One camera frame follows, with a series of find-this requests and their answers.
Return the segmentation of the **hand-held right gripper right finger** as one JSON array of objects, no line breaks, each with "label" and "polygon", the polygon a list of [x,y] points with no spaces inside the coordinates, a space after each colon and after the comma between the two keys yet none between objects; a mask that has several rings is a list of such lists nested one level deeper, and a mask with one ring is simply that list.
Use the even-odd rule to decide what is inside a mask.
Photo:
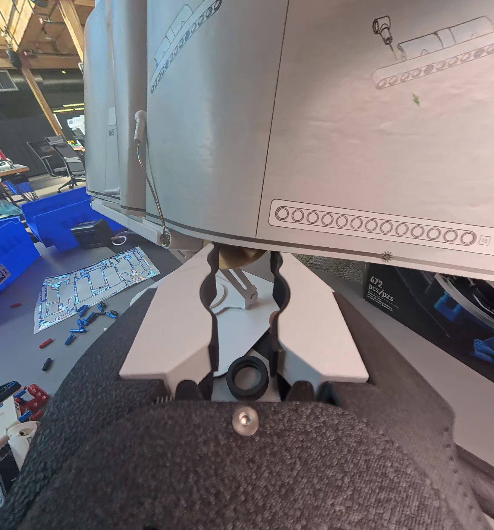
[{"label": "hand-held right gripper right finger", "polygon": [[290,253],[271,252],[270,373],[292,387],[366,383],[367,371],[333,289]]}]

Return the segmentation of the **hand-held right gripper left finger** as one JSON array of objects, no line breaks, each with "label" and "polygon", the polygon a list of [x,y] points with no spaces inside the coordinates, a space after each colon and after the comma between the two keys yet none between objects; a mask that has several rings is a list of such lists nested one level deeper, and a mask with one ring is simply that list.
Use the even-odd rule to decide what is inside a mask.
[{"label": "hand-held right gripper left finger", "polygon": [[207,244],[162,278],[122,365],[123,380],[161,380],[169,394],[193,381],[211,395],[219,364],[217,295],[219,248]]}]

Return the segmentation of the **black toy set box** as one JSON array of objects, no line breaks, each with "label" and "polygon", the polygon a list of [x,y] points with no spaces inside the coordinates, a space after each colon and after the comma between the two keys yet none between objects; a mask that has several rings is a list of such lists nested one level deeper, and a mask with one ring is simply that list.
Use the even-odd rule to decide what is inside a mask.
[{"label": "black toy set box", "polygon": [[363,299],[480,374],[494,376],[494,282],[370,263]]}]

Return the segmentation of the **pile of blue toy pins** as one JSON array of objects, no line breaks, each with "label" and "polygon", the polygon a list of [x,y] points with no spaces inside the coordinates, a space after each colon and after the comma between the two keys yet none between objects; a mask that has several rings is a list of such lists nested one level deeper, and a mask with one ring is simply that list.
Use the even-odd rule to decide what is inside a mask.
[{"label": "pile of blue toy pins", "polygon": [[77,327],[69,331],[69,335],[65,340],[65,346],[70,346],[78,335],[86,333],[88,327],[100,316],[106,316],[116,320],[119,313],[113,309],[109,309],[103,301],[98,302],[95,306],[89,306],[87,304],[79,306],[77,309]]}]

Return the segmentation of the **shiny sticker sheet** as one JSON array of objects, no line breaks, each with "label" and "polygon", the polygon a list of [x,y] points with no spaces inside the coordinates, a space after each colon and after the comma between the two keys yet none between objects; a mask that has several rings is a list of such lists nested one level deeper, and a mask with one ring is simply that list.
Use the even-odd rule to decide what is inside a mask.
[{"label": "shiny sticker sheet", "polygon": [[84,305],[93,308],[158,275],[158,268],[136,247],[70,273],[47,277],[38,295],[33,333],[78,315]]}]

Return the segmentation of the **black rubber toy tyre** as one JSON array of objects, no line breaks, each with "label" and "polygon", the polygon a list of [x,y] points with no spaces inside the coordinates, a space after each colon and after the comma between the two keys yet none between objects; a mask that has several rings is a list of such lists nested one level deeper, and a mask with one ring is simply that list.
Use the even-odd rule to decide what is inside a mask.
[{"label": "black rubber toy tyre", "polygon": [[[235,379],[238,373],[245,368],[255,369],[260,379],[258,383],[248,389],[237,386]],[[258,357],[245,355],[236,359],[229,367],[226,373],[226,382],[230,393],[239,401],[257,401],[266,392],[269,386],[269,373],[265,363]]]}]

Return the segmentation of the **small black electronic box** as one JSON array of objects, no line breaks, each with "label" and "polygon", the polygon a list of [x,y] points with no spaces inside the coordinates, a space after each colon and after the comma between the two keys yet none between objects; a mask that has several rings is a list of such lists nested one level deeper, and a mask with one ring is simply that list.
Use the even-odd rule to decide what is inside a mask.
[{"label": "small black electronic box", "polygon": [[84,249],[108,247],[114,233],[105,219],[96,219],[77,224],[70,229],[78,245]]}]

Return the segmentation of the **blue storage bin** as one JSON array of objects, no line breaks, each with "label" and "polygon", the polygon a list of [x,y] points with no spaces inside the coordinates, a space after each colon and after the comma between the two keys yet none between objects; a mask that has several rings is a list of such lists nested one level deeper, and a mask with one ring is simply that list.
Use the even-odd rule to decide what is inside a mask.
[{"label": "blue storage bin", "polygon": [[81,222],[106,219],[113,232],[125,229],[91,208],[91,198],[85,187],[27,202],[20,208],[39,242],[46,248],[56,247],[58,251],[78,247],[71,229]]}]

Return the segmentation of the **toy brick race car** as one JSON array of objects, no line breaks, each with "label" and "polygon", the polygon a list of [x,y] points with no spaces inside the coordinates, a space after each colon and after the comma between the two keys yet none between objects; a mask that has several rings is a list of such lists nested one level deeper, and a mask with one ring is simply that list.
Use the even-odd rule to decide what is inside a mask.
[{"label": "toy brick race car", "polygon": [[0,509],[18,478],[50,395],[36,384],[0,386]]}]

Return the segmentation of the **building instruction booklet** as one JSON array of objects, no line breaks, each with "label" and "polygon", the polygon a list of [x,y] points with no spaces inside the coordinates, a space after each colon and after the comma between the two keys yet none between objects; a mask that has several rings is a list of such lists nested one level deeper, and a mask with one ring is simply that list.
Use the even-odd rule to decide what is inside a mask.
[{"label": "building instruction booklet", "polygon": [[96,1],[85,118],[188,242],[494,281],[494,1]]}]

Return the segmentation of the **group of black office chairs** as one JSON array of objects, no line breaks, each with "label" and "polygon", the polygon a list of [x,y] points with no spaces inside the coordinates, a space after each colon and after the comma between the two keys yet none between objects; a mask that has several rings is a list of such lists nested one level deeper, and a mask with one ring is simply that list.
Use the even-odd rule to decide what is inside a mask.
[{"label": "group of black office chairs", "polygon": [[52,177],[67,177],[57,194],[74,190],[86,182],[85,163],[63,136],[45,137],[43,140],[27,142],[38,156],[47,173]]}]

